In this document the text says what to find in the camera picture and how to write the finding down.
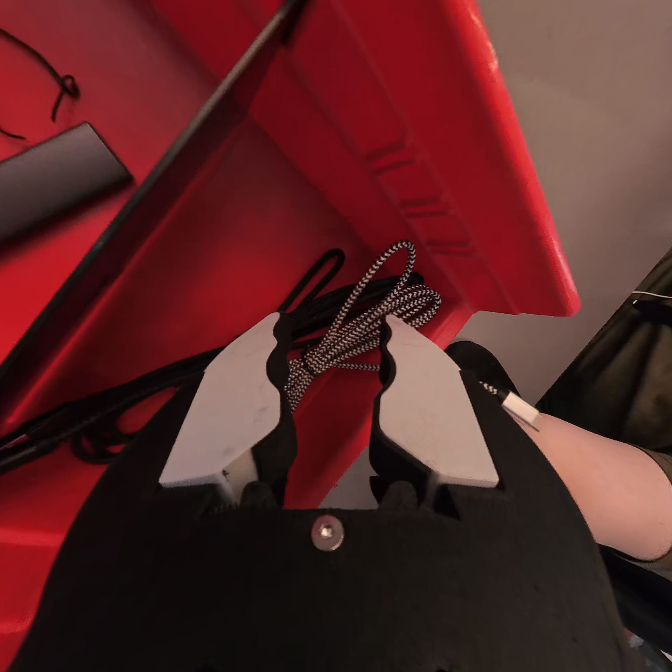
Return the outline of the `black bin divider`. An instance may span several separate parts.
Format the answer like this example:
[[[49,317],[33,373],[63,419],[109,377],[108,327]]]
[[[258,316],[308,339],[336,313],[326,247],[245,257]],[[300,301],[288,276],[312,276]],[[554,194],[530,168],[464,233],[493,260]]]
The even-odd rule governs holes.
[[[185,130],[120,209],[54,298],[1,365],[1,385],[36,376],[88,309],[124,272],[189,183],[245,118],[306,1],[287,1],[272,16]]]

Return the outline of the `person's olive shirt torso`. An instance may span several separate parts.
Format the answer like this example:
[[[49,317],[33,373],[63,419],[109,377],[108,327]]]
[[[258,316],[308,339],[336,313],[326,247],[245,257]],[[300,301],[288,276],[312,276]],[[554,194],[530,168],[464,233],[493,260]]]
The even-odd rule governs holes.
[[[545,393],[538,408],[671,457],[671,252]],[[671,567],[600,548],[633,654],[671,670]]]

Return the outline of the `person's left forearm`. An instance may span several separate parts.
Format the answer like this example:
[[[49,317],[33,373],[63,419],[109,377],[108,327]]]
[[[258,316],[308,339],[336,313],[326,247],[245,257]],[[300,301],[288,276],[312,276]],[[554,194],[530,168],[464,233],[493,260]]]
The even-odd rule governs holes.
[[[671,566],[671,457],[604,438],[550,415],[521,424],[567,487],[595,541]]]

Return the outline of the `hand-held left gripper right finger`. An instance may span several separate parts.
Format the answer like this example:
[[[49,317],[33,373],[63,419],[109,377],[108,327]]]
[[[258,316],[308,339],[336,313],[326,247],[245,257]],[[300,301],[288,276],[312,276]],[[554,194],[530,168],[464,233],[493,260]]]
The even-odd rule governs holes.
[[[499,484],[458,365],[395,315],[381,329],[380,381],[374,401],[370,461],[387,481],[420,490],[444,484]]]

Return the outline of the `grey usb hub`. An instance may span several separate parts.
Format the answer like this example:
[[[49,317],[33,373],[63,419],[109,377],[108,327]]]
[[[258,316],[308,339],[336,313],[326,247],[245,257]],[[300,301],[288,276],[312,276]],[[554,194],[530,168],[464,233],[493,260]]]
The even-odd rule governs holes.
[[[134,180],[90,122],[39,142],[2,124],[1,138],[23,144],[1,159],[1,247],[36,236]]]

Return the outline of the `red plastic bin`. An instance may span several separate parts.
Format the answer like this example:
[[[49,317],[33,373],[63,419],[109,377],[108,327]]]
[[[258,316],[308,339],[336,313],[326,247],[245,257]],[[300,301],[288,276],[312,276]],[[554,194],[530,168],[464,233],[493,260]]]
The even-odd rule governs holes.
[[[148,4],[224,79],[285,2]],[[420,490],[370,461],[385,316],[444,351],[480,310],[579,307],[478,7],[306,2],[122,275],[36,376],[1,385],[7,671],[588,663],[580,557],[543,505],[581,520],[475,374],[495,488]],[[85,77],[80,112],[98,103],[135,192],[152,169],[103,81]],[[207,365],[272,313],[292,321],[284,490],[164,488]]]

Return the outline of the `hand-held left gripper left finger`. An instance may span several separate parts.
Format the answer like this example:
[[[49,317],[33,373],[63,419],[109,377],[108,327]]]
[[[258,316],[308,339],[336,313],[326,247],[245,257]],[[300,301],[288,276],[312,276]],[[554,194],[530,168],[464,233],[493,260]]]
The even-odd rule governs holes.
[[[272,313],[207,365],[159,478],[164,488],[211,484],[283,491],[297,455],[285,390],[292,321]]]

